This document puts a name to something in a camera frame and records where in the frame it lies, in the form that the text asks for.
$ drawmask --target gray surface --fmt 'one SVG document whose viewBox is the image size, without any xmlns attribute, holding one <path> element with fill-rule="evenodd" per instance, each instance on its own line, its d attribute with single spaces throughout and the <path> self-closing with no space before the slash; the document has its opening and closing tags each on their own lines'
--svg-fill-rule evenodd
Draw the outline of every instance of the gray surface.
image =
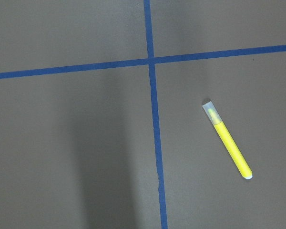
<svg viewBox="0 0 286 229">
<path fill-rule="evenodd" d="M 286 52 L 156 66 L 169 228 L 286 229 Z M 248 161 L 233 164 L 213 101 Z"/>
<path fill-rule="evenodd" d="M 155 56 L 286 44 L 286 0 L 152 0 Z"/>
<path fill-rule="evenodd" d="M 0 72 L 146 56 L 143 1 L 0 0 Z"/>
<path fill-rule="evenodd" d="M 0 229 L 160 228 L 146 66 L 0 80 Z"/>
</svg>

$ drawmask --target yellow highlighter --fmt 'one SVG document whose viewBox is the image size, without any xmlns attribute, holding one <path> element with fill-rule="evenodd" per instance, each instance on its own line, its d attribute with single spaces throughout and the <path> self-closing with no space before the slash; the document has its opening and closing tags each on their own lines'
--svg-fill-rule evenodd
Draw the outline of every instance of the yellow highlighter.
<svg viewBox="0 0 286 229">
<path fill-rule="evenodd" d="M 215 130 L 217 131 L 218 135 L 223 141 L 225 147 L 227 148 L 229 154 L 231 155 L 231 158 L 236 164 L 241 175 L 247 180 L 251 179 L 252 171 L 249 165 L 247 164 L 246 160 L 244 159 L 242 153 L 239 151 L 237 145 L 235 144 L 233 138 L 231 137 L 222 119 L 220 118 L 213 103 L 209 101 L 208 103 L 204 104 L 202 107 L 204 108 L 204 111 L 206 112 L 212 124 L 214 125 Z"/>
</svg>

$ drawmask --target clear plastic cap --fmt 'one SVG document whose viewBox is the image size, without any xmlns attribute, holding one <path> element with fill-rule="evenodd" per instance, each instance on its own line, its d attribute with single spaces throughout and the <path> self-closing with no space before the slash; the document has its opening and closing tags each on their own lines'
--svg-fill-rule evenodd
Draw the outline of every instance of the clear plastic cap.
<svg viewBox="0 0 286 229">
<path fill-rule="evenodd" d="M 213 125 L 216 125 L 216 124 L 219 124 L 222 122 L 221 117 L 219 116 L 217 110 L 215 109 L 215 107 L 211 101 L 202 105 L 202 107 L 204 108 L 204 111 L 208 115 L 208 117 L 211 120 Z"/>
</svg>

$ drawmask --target gray floor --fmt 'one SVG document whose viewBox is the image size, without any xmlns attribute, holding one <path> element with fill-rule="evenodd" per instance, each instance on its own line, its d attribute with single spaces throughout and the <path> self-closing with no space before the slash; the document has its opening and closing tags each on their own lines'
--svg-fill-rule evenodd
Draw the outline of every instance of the gray floor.
<svg viewBox="0 0 286 229">
<path fill-rule="evenodd" d="M 155 56 L 286 44 L 286 1 L 151 9 Z M 0 72 L 146 57 L 143 1 L 0 1 Z M 156 74 L 169 228 L 286 229 L 286 52 Z M 0 229 L 10 228 L 161 228 L 148 66 L 0 80 Z"/>
</svg>

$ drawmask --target blue painter's tape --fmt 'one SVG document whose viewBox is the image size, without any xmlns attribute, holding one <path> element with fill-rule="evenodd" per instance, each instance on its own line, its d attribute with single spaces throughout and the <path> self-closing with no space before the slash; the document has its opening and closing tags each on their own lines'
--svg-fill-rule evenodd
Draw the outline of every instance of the blue painter's tape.
<svg viewBox="0 0 286 229">
<path fill-rule="evenodd" d="M 98 70 L 98 69 L 121 68 L 121 67 L 130 67 L 138 65 L 147 65 L 148 63 L 149 63 L 148 59 L 137 59 L 137 60 L 73 65 L 73 66 L 64 66 L 55 68 L 42 68 L 42 69 L 33 69 L 33 70 L 25 70 L 17 72 L 0 73 L 0 79 L 33 76 L 33 75 L 47 75 L 56 73 L 72 73 L 72 72 Z"/>
<path fill-rule="evenodd" d="M 91 63 L 83 65 L 42 68 L 42 69 L 16 71 L 16 72 L 5 72 L 5 73 L 0 73 L 0 79 L 34 76 L 34 75 L 47 75 L 56 73 L 72 73 L 72 72 L 98 70 L 98 69 L 121 68 L 121 67 L 130 67 L 138 65 L 148 65 L 150 63 L 159 64 L 159 63 L 171 63 L 171 62 L 182 62 L 182 61 L 194 61 L 202 59 L 254 55 L 254 54 L 272 53 L 272 52 L 286 52 L 286 45 L 267 46 L 258 48 L 248 48 L 248 49 L 235 49 L 235 50 L 215 51 L 215 52 L 202 52 L 202 53 L 193 53 L 185 55 L 175 55 L 175 56 L 163 56 L 154 58 L 151 57 L 151 58 L 136 59 L 136 60 Z"/>
<path fill-rule="evenodd" d="M 149 69 L 149 80 L 151 84 L 153 136 L 154 136 L 154 146 L 155 146 L 155 152 L 156 152 L 156 166 L 157 166 L 157 173 L 158 173 L 158 179 L 159 179 L 158 191 L 159 191 L 159 203 L 160 203 L 160 218 L 161 218 L 162 229 L 167 229 L 168 227 L 167 227 L 164 173 L 163 173 L 163 162 L 162 162 L 155 65 L 150 64 L 148 67 L 149 67 L 148 68 Z"/>
<path fill-rule="evenodd" d="M 155 57 L 153 59 L 153 63 L 157 64 L 157 63 L 171 63 L 171 62 L 181 62 L 181 61 L 194 61 L 194 60 L 212 59 L 212 58 L 220 58 L 220 57 L 229 57 L 229 56 L 243 56 L 243 55 L 272 53 L 272 52 L 286 52 L 286 45 Z"/>
<path fill-rule="evenodd" d="M 152 113 L 153 113 L 153 137 L 156 154 L 156 167 L 159 180 L 159 205 L 160 205 L 160 219 L 162 229 L 168 229 L 167 226 L 167 214 L 166 214 L 166 202 L 165 202 L 165 188 L 164 188 L 164 172 L 162 162 L 162 150 L 161 150 L 161 138 L 160 138 L 160 123 L 158 112 L 158 97 L 157 97 L 157 83 L 156 83 L 156 71 L 153 63 L 153 28 L 151 17 L 151 4 L 150 0 L 144 0 L 144 15 L 145 15 L 145 28 L 146 28 L 146 43 L 147 43 L 147 55 L 150 63 L 148 65 L 149 81 L 151 85 L 151 101 L 152 101 Z"/>
<path fill-rule="evenodd" d="M 147 43 L 147 56 L 153 58 L 153 28 L 151 16 L 151 3 L 149 0 L 144 0 L 144 15 L 145 15 L 145 28 L 146 28 L 146 43 Z"/>
</svg>

